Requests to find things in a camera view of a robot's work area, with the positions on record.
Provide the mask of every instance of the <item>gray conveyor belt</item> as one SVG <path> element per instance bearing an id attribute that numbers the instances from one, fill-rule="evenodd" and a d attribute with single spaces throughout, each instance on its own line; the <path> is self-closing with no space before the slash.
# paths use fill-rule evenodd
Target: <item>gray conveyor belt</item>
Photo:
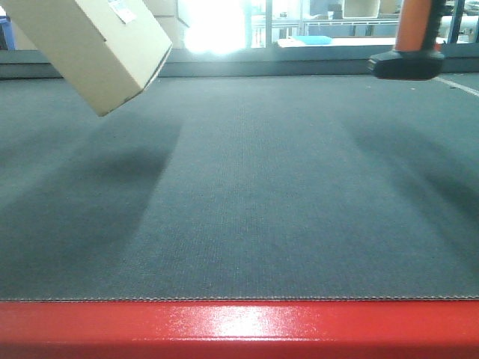
<path id="1" fill-rule="evenodd" d="M 63 80 L 2 82 L 0 300 L 479 298 L 478 105 L 163 79 L 98 118 Z"/>

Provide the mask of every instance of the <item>red metal frame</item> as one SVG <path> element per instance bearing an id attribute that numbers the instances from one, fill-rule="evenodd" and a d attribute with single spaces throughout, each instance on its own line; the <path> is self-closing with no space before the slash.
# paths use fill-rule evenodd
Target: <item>red metal frame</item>
<path id="1" fill-rule="evenodd" d="M 479 358 L 479 301 L 0 303 L 0 358 Z"/>

